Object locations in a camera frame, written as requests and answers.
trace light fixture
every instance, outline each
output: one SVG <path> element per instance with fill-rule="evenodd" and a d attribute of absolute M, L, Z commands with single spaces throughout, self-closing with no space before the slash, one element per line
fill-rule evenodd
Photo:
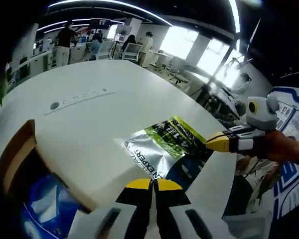
<path fill-rule="evenodd" d="M 64 3 L 78 2 L 78 1 L 102 1 L 102 2 L 110 2 L 110 3 L 116 3 L 116 4 L 128 6 L 128 7 L 131 7 L 131 8 L 140 10 L 140 11 L 143 11 L 143 12 L 145 12 L 145 13 L 147 13 L 149 15 L 152 15 L 153 17 L 156 17 L 157 19 L 165 22 L 166 24 L 168 24 L 170 26 L 173 26 L 170 22 L 166 21 L 165 19 L 161 18 L 160 16 L 157 16 L 156 14 L 154 14 L 154 13 L 152 13 L 150 11 L 147 11 L 147 10 L 145 10 L 143 8 L 140 8 L 140 7 L 132 5 L 132 4 L 128 4 L 128 3 L 125 3 L 125 2 L 122 2 L 122 1 L 116 1 L 116 0 L 64 0 L 64 1 L 59 1 L 59 2 L 56 2 L 54 4 L 51 4 L 49 7 L 56 6 L 56 5 L 59 5 L 59 4 L 64 4 Z"/>
<path fill-rule="evenodd" d="M 78 25 L 72 25 L 72 27 L 77 27 L 77 26 L 89 26 L 90 24 L 78 24 Z M 58 28 L 55 28 L 55 29 L 52 29 L 52 30 L 48 30 L 48 31 L 45 31 L 44 34 L 46 33 L 49 33 L 49 32 L 52 32 L 52 31 L 57 31 L 57 30 L 61 30 L 63 29 L 63 27 L 58 27 Z"/>
<path fill-rule="evenodd" d="M 240 32 L 240 23 L 239 23 L 239 15 L 238 15 L 238 9 L 237 9 L 237 5 L 236 5 L 236 1 L 235 0 L 229 0 L 229 4 L 231 7 L 231 11 L 233 13 L 233 17 L 234 17 L 234 23 L 235 23 L 235 30 L 236 33 Z M 236 50 L 239 52 L 240 49 L 240 40 L 237 40 L 236 43 Z"/>
<path fill-rule="evenodd" d="M 58 27 L 58 28 L 55 28 L 55 29 L 52 29 L 52 30 L 48 30 L 48 31 L 45 31 L 44 34 L 52 32 L 52 31 L 60 30 L 60 29 L 63 29 L 63 28 L 64 28 L 64 26 L 63 27 Z"/>
<path fill-rule="evenodd" d="M 111 22 L 116 22 L 116 23 L 124 24 L 124 22 L 122 22 L 122 21 L 111 20 Z"/>
<path fill-rule="evenodd" d="M 97 18 L 97 19 L 100 19 L 100 20 L 109 20 L 107 18 Z M 91 18 L 74 19 L 72 21 L 89 21 L 89 20 L 91 20 Z M 37 31 L 41 31 L 41 30 L 46 29 L 48 27 L 59 25 L 59 24 L 63 24 L 63 23 L 66 23 L 66 22 L 67 21 L 60 21 L 60 22 L 57 22 L 57 23 L 50 24 L 48 26 L 43 26 L 43 27 L 39 28 Z M 116 23 L 124 24 L 124 22 L 122 22 L 122 21 L 111 20 L 111 22 L 116 22 Z"/>
<path fill-rule="evenodd" d="M 90 18 L 83 18 L 83 19 L 74 19 L 72 21 L 89 21 L 89 20 L 91 20 L 91 19 Z M 46 29 L 48 27 L 55 26 L 55 25 L 58 25 L 58 24 L 63 24 L 63 23 L 66 23 L 66 22 L 67 21 L 60 21 L 60 22 L 57 22 L 57 23 L 50 24 L 48 26 L 43 26 L 43 27 L 39 28 L 37 31 L 41 31 L 41 30 Z"/>

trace white wall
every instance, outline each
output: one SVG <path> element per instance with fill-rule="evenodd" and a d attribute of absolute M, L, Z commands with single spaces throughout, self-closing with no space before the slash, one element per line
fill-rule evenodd
<path fill-rule="evenodd" d="M 248 64 L 240 70 L 241 73 L 246 72 L 252 79 L 250 87 L 244 94 L 245 97 L 248 96 L 261 96 L 266 97 L 271 91 L 273 86 L 269 83 L 266 77 L 261 74 L 252 64 Z M 238 80 L 235 82 L 233 88 L 237 87 L 241 82 Z"/>
<path fill-rule="evenodd" d="M 208 37 L 199 34 L 186 58 L 186 62 L 191 66 L 197 66 L 209 41 L 210 39 Z"/>
<path fill-rule="evenodd" d="M 29 59 L 33 55 L 33 45 L 38 26 L 39 24 L 35 23 L 15 47 L 12 54 L 12 71 L 19 66 L 20 60 L 23 57 L 27 57 Z"/>
<path fill-rule="evenodd" d="M 60 30 L 49 32 L 44 35 L 43 40 L 46 40 L 48 37 L 50 37 L 53 41 L 55 41 L 56 36 L 59 34 Z"/>
<path fill-rule="evenodd" d="M 169 26 L 160 26 L 153 24 L 142 24 L 136 35 L 136 42 L 142 42 L 144 40 L 145 33 L 150 31 L 153 34 L 153 49 L 159 50 L 163 40 L 167 34 Z"/>
<path fill-rule="evenodd" d="M 139 19 L 136 19 L 136 18 L 128 18 L 126 19 L 125 21 L 125 25 L 126 26 L 130 26 L 132 29 L 131 29 L 131 32 L 130 32 L 130 35 L 134 35 L 136 36 L 139 29 L 140 29 L 140 26 L 142 24 L 142 21 L 139 20 Z"/>

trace white table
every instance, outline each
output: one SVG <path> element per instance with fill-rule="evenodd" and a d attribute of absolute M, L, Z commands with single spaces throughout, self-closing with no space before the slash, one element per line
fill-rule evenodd
<path fill-rule="evenodd" d="M 159 55 L 155 54 L 155 50 L 148 50 L 145 54 L 144 61 L 142 63 L 142 67 L 148 68 L 150 64 L 155 64 Z"/>
<path fill-rule="evenodd" d="M 52 53 L 52 50 L 49 50 L 49 51 L 40 53 L 40 54 L 38 54 L 38 55 L 36 55 L 36 56 L 33 56 L 33 57 L 29 58 L 27 61 L 21 63 L 20 65 L 18 65 L 18 67 L 16 67 L 15 69 L 13 69 L 12 72 L 11 72 L 11 74 L 13 74 L 13 73 L 16 72 L 17 70 L 19 70 L 22 66 L 25 66 L 25 65 L 27 65 L 27 64 L 30 64 L 31 61 L 34 61 L 34 60 L 36 60 L 36 59 L 38 59 L 38 58 L 40 58 L 40 57 L 44 57 L 44 56 L 46 56 L 46 55 L 48 55 L 48 54 L 51 54 L 51 53 Z"/>
<path fill-rule="evenodd" d="M 42 116 L 55 101 L 103 88 L 116 93 Z M 67 65 L 31 78 L 4 97 L 0 155 L 24 122 L 35 119 L 37 148 L 47 165 L 86 205 L 107 205 L 129 181 L 148 177 L 115 139 L 172 116 L 206 138 L 225 129 L 189 96 L 129 61 Z M 191 202 L 221 217 L 235 165 L 236 154 L 215 152 L 187 191 Z"/>
<path fill-rule="evenodd" d="M 158 59 L 155 63 L 155 65 L 159 68 L 161 68 L 167 58 L 167 55 L 163 54 L 163 53 L 160 53 L 160 52 L 155 52 L 154 53 L 155 55 L 158 55 Z"/>

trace white chair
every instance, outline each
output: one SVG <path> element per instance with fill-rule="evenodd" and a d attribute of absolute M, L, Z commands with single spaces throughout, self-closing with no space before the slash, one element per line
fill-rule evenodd
<path fill-rule="evenodd" d="M 114 42 L 112 41 L 103 41 L 99 51 L 97 54 L 90 53 L 89 59 L 92 55 L 95 56 L 96 60 L 108 60 L 111 58 L 110 50 L 113 46 Z"/>
<path fill-rule="evenodd" d="M 35 59 L 30 61 L 30 75 L 34 77 L 36 75 L 41 74 L 44 71 L 43 66 L 43 56 L 36 57 Z"/>
<path fill-rule="evenodd" d="M 76 46 L 71 48 L 70 64 L 85 61 L 85 46 Z"/>
<path fill-rule="evenodd" d="M 122 60 L 138 62 L 142 45 L 129 43 L 122 53 Z"/>

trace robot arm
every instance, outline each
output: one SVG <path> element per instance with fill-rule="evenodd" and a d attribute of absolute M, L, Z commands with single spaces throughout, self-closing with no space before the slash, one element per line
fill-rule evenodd
<path fill-rule="evenodd" d="M 160 238 L 235 238 L 221 218 L 191 205 L 183 189 L 165 179 L 132 181 L 111 206 L 83 216 L 68 238 L 143 239 L 150 222 L 153 188 Z"/>
<path fill-rule="evenodd" d="M 207 141 L 206 147 L 219 152 L 241 154 L 255 151 L 259 157 L 264 157 L 264 137 L 275 130 L 278 109 L 279 102 L 272 95 L 267 98 L 248 97 L 246 124 L 216 133 Z"/>

